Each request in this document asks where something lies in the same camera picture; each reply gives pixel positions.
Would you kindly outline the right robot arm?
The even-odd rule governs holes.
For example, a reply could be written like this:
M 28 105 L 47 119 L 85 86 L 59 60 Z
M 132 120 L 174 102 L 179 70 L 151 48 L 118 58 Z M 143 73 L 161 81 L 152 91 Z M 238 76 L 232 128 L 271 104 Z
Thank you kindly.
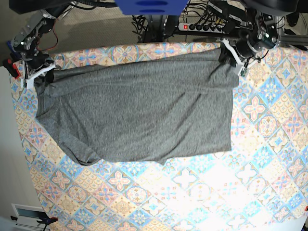
M 21 60 L 24 69 L 20 72 L 13 61 L 9 59 L 3 61 L 3 65 L 12 77 L 21 78 L 22 88 L 33 88 L 34 80 L 38 77 L 47 76 L 50 81 L 53 81 L 53 71 L 56 64 L 45 50 L 38 48 L 38 42 L 44 34 L 54 32 L 56 20 L 72 8 L 68 2 L 57 7 L 37 11 L 30 17 L 27 25 L 8 43 L 11 57 L 16 61 Z

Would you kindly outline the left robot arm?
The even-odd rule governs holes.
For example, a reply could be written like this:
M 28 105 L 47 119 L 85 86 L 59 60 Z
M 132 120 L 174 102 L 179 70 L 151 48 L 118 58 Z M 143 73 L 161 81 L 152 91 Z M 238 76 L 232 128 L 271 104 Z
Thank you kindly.
M 242 28 L 240 40 L 232 46 L 227 39 L 220 39 L 222 48 L 219 56 L 220 63 L 229 62 L 235 67 L 235 74 L 244 77 L 249 68 L 261 62 L 263 57 L 257 54 L 263 48 L 268 51 L 279 42 L 275 17 L 283 17 L 294 13 L 298 6 L 297 0 L 243 0 L 251 29 Z

